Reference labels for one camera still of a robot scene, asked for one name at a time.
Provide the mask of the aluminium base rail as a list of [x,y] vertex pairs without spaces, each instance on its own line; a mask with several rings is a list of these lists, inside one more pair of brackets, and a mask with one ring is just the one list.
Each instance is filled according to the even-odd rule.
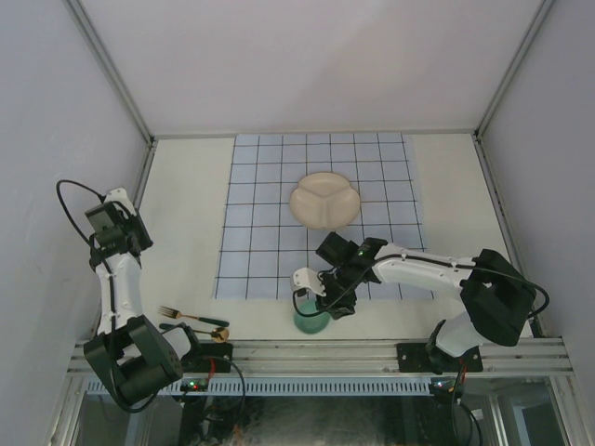
[[[401,374],[397,340],[247,340],[233,343],[232,361],[249,375]],[[570,375],[560,338],[524,338],[513,348],[479,347],[483,373],[491,376]]]

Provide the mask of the gold fork green handle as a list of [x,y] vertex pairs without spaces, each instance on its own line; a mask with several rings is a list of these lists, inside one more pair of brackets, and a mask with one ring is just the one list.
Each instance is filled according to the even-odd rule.
[[213,318],[208,318],[208,317],[193,316],[190,314],[183,313],[180,310],[175,309],[175,308],[160,306],[157,309],[157,311],[160,315],[167,317],[169,319],[172,319],[172,320],[190,319],[190,320],[199,321],[199,322],[207,323],[210,325],[215,325],[215,326],[220,326],[220,327],[225,327],[225,328],[230,326],[230,323],[228,321],[218,320],[218,319],[213,319]]

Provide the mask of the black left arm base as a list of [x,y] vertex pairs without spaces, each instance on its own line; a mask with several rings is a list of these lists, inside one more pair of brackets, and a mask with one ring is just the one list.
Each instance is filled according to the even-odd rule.
[[223,359],[231,360],[233,345],[230,343],[203,343],[194,346],[180,360],[183,372],[208,373],[211,371],[211,359],[215,363],[216,373],[229,373],[231,366]]

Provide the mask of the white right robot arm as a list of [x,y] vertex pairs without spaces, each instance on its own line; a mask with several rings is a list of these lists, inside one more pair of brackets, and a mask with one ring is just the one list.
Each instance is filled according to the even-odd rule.
[[317,273],[316,308],[334,320],[355,312],[363,283],[409,285],[456,296],[462,312],[440,321],[427,344],[429,364],[446,371],[487,342],[514,347],[527,320],[538,314],[543,289],[525,279],[497,251],[474,257],[435,256],[369,237],[360,244],[329,233],[316,250],[329,270]]

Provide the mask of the cream divided plate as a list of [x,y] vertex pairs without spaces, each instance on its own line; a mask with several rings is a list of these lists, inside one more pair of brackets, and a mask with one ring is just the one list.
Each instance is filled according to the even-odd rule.
[[289,198],[293,217],[311,230],[337,230],[360,213],[359,192],[342,175],[319,172],[302,178]]

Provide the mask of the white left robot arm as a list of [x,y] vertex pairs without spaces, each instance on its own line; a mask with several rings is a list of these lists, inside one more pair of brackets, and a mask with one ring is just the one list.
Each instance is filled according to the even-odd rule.
[[144,314],[140,255],[152,240],[134,206],[105,197],[86,218],[93,228],[87,244],[100,282],[101,316],[97,333],[84,344],[85,359],[115,403],[138,413],[160,390],[199,368],[204,350],[186,323],[161,332]]

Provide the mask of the aluminium enclosure frame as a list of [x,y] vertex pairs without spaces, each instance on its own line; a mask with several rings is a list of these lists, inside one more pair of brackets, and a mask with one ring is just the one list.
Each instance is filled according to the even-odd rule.
[[75,16],[150,154],[145,311],[231,323],[231,341],[300,340],[287,299],[216,300],[239,135],[401,133],[427,247],[509,254],[474,131],[536,1],[76,1]]

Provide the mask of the white black-grid tablecloth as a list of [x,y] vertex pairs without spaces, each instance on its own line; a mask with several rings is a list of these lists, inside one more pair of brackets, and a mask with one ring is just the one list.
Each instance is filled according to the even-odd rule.
[[399,133],[239,135],[234,141],[222,240],[213,291],[216,300],[282,300],[290,276],[329,264],[315,251],[326,230],[292,215],[291,193],[309,174],[346,178],[362,200],[339,230],[348,241],[376,237],[408,249],[427,247],[417,170]]

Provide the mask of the gold spoon green handle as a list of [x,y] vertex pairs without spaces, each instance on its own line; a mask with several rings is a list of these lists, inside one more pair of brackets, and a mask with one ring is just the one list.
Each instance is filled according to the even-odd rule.
[[229,330],[226,327],[217,327],[210,332],[193,329],[197,334],[209,335],[211,340],[215,343],[226,343],[229,339]]

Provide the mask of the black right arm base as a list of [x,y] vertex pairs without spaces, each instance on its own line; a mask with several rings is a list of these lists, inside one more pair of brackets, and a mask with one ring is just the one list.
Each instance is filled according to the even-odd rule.
[[471,348],[460,357],[450,357],[438,348],[428,353],[425,342],[406,342],[396,345],[397,361],[401,373],[454,373],[462,365],[468,372],[483,371],[483,360],[478,347]]

